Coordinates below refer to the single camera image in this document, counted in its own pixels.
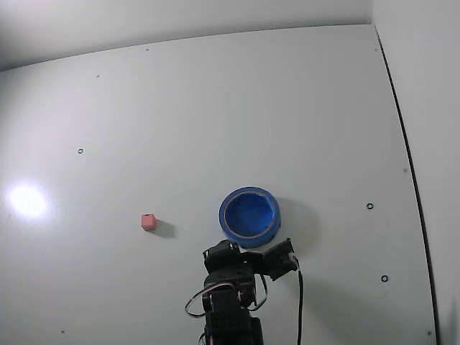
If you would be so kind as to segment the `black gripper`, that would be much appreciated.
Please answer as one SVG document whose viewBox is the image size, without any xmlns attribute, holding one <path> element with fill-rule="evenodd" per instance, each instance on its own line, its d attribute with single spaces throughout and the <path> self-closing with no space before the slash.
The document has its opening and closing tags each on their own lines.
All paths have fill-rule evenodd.
<svg viewBox="0 0 460 345">
<path fill-rule="evenodd" d="M 216 277 L 249 277 L 268 275 L 264 255 L 259 252 L 241 252 L 236 242 L 223 240 L 203 253 L 209 275 Z"/>
</svg>

